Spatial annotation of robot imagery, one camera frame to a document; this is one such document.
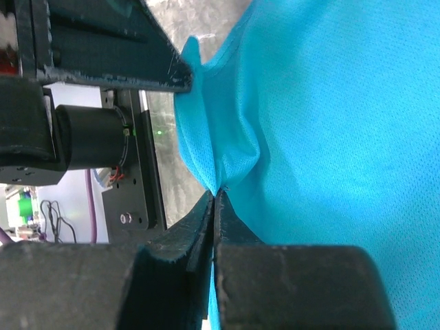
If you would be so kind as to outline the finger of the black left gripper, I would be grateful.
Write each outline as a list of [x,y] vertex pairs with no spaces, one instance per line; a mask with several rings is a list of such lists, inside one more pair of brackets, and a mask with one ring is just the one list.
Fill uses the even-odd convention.
[[193,74],[145,1],[32,1],[36,77],[190,91]]

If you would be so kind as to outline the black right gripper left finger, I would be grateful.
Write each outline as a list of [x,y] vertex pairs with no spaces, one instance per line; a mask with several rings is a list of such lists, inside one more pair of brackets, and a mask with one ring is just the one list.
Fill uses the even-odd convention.
[[19,241],[1,248],[2,329],[200,329],[214,199],[146,243]]

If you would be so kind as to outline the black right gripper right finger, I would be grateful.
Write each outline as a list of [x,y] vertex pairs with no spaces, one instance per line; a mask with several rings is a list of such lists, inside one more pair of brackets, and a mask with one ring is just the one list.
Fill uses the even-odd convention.
[[395,329],[372,258],[345,245],[268,245],[214,201],[214,277],[222,329]]

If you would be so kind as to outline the teal t shirt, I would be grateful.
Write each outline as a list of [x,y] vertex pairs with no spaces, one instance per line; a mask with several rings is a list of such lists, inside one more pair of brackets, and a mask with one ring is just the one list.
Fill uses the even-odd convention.
[[190,37],[181,157],[271,244],[364,248],[400,329],[439,328],[439,2],[253,1]]

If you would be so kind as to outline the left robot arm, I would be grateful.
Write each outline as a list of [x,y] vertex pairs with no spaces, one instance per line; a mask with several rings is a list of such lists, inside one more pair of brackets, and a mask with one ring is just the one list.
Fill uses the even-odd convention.
[[2,1],[4,184],[52,185],[126,159],[124,106],[55,107],[53,83],[176,93],[193,75],[145,1]]

